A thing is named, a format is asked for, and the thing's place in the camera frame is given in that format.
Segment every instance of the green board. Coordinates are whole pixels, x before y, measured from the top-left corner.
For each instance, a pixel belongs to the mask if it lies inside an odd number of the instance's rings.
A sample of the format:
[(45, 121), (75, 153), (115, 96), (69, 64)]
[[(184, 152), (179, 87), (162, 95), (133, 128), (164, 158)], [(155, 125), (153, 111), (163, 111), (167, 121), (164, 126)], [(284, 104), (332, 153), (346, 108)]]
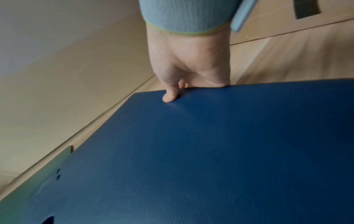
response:
[(27, 206), (32, 191), (35, 190), (53, 171), (60, 168), (71, 152), (71, 146), (64, 149), (60, 154), (0, 201), (0, 224), (21, 223), (22, 214)]

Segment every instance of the black hole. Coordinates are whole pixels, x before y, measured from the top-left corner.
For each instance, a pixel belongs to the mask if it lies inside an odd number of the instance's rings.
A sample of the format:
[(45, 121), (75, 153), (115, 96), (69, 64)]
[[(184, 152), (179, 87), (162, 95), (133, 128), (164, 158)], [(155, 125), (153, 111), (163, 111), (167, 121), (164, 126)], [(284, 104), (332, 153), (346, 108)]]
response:
[(50, 216), (48, 219), (44, 220), (42, 224), (54, 224), (54, 216)]

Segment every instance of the human hand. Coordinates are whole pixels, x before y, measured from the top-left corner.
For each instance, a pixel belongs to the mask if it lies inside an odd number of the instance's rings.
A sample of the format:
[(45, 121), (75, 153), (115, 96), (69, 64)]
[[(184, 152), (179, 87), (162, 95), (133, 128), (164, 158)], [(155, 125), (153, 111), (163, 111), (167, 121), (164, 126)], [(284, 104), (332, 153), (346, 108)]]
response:
[(166, 88), (164, 102), (175, 100), (179, 88), (230, 85), (230, 23), (201, 35), (184, 35), (147, 27), (154, 73)]

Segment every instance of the blue sleeve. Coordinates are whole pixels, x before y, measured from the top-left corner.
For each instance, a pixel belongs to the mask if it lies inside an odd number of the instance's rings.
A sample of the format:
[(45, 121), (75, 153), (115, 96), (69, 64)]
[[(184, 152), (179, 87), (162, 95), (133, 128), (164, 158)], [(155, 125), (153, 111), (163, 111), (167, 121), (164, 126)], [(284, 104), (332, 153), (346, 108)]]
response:
[(171, 32), (199, 34), (212, 31), (232, 17), (231, 28), (238, 31), (257, 0), (139, 1), (147, 23)]

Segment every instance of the wall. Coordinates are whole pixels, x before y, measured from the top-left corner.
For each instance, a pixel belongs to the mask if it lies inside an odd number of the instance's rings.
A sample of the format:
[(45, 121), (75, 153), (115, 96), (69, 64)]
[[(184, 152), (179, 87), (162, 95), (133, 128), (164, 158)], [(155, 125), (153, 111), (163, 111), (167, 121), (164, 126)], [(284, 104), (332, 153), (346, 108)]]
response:
[(59, 2), (1, 3), (0, 176), (24, 172), (154, 75), (137, 2)]

